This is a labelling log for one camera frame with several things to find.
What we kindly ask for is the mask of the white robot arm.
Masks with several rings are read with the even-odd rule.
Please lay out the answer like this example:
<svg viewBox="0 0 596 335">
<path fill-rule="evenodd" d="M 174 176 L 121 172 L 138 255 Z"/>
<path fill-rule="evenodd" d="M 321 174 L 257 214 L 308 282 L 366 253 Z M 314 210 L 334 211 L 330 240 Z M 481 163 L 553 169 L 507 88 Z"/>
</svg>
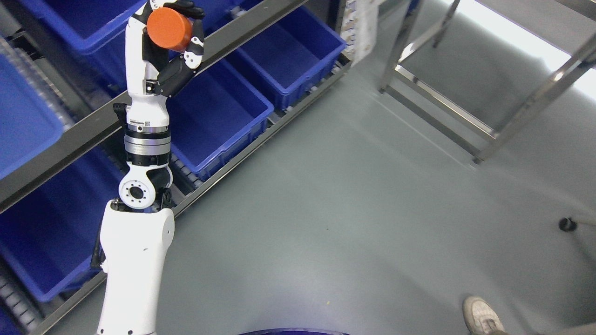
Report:
<svg viewBox="0 0 596 335">
<path fill-rule="evenodd" d="M 125 127 L 128 173 L 100 229 L 107 274 L 98 335 L 154 335 L 164 261 L 175 231 L 167 127 Z"/>
</svg>

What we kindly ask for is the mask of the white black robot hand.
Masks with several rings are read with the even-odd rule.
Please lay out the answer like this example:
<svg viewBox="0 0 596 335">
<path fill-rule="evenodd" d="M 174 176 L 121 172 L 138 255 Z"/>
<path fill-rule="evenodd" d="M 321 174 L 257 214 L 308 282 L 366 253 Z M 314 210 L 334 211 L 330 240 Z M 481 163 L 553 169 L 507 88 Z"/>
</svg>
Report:
<svg viewBox="0 0 596 335">
<path fill-rule="evenodd" d="M 178 53 L 158 47 L 147 34 L 147 19 L 158 8 L 168 7 L 192 24 L 191 40 Z M 203 60 L 205 12 L 191 0 L 148 0 L 125 29 L 126 87 L 131 104 L 126 108 L 126 127 L 134 132 L 157 133 L 169 129 L 166 100 L 194 78 Z"/>
</svg>

